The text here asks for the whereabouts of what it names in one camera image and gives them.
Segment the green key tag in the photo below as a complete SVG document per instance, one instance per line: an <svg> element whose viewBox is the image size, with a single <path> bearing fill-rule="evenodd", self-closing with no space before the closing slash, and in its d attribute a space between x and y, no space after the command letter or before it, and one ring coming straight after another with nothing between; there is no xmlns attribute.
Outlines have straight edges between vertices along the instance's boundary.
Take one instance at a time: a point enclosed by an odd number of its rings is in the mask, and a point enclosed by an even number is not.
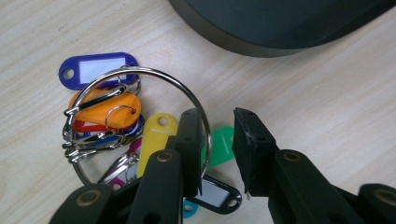
<svg viewBox="0 0 396 224"><path fill-rule="evenodd" d="M233 155L233 127L221 127L212 133L212 156L209 168L213 168L226 161L232 160ZM202 150L201 160L205 160L205 149Z"/></svg>

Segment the silver ring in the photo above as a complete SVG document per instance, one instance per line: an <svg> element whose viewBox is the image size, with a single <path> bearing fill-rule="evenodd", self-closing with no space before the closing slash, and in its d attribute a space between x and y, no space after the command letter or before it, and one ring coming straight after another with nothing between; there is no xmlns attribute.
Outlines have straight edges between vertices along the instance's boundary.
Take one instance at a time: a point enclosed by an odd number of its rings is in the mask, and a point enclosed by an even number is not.
<svg viewBox="0 0 396 224"><path fill-rule="evenodd" d="M168 75L162 71L155 70L152 68L146 68L146 67L127 66L127 67L115 69L115 70L112 70L112 71L102 74L101 76L94 79L91 83L89 83L80 92L80 94L76 98L76 101L73 103L72 107L76 107L76 106L80 105L83 102L83 100L85 99L85 97L88 95L88 92L93 90L95 87L97 87L103 81L106 81L113 77L119 77L119 76L127 75L127 74L147 75L147 76L160 78L160 79L172 84L173 86L178 88L180 91L182 91L191 100L191 102L195 105L195 107L197 107L198 109L201 110L202 122L204 124L205 135L206 135L206 140L205 140L206 158L205 158L204 166L203 166L203 169L201 172L201 177L204 177L207 166L210 162L210 156L211 156L211 152L212 152L212 139L211 139L212 136L211 136L211 132L210 132L210 128L209 128L209 121L207 120L207 116L204 111L204 108L201 106L201 103L198 101L198 99L195 97L195 95L185 85L183 85L183 83L181 83L174 77L171 77L170 75ZM66 141L66 144L74 145L74 136L76 134L72 128L74 119L75 119L74 114L68 115L66 124L64 125L63 137L64 137L64 140ZM82 181L82 183L84 185L91 183L90 179L83 172L79 162L73 163L73 167L76 170L76 173L77 173L79 179Z"/></svg>

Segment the purple key tag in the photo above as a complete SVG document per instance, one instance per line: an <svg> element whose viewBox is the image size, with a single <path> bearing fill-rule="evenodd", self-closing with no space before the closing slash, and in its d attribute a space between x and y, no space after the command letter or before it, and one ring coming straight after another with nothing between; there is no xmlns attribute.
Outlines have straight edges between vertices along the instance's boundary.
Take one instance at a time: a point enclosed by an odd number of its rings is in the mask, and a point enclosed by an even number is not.
<svg viewBox="0 0 396 224"><path fill-rule="evenodd" d="M102 74L124 65L138 66L136 59L124 52L74 56L62 63L58 76L66 88L78 91ZM136 78L134 74L111 78L100 84L99 88L116 87L120 85L119 81L128 85Z"/></svg>

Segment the tabletop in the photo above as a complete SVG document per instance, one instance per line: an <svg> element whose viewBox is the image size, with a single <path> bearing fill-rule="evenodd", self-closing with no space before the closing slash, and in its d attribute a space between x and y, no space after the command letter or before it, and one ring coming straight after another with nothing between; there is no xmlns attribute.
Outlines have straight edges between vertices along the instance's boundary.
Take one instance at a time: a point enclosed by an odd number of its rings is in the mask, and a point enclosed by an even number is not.
<svg viewBox="0 0 396 224"><path fill-rule="evenodd" d="M233 126L242 107L335 186L354 194L365 183L396 188L396 8L330 44L279 58L212 44L167 1L2 1L0 17L1 223L48 223L82 186L62 149L75 91L58 70L72 56L118 51L184 83L212 130ZM192 107L156 78L142 77L141 94L147 114L178 118ZM235 161L208 172L244 191ZM200 207L184 222L272 223L267 202L244 196L230 215Z"/></svg>

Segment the yellow key tag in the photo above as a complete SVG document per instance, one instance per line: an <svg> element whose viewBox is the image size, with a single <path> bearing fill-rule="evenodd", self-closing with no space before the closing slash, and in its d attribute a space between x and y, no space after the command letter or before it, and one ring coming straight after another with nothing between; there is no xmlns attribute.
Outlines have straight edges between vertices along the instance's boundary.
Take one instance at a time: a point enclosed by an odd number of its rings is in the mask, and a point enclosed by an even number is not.
<svg viewBox="0 0 396 224"><path fill-rule="evenodd" d="M164 113L155 114L146 120L137 166L137 177L142 176L145 172L151 154L165 149L168 136L177 134L177 126L177 120Z"/></svg>
<svg viewBox="0 0 396 224"><path fill-rule="evenodd" d="M95 99L106 92L108 91L94 89L87 95L84 102ZM73 105L78 95L79 92L72 98L69 107ZM76 120L103 126L106 126L107 123L110 128L125 129L138 120L141 110L142 105L139 98L132 93L125 92L102 103L78 111Z"/></svg>

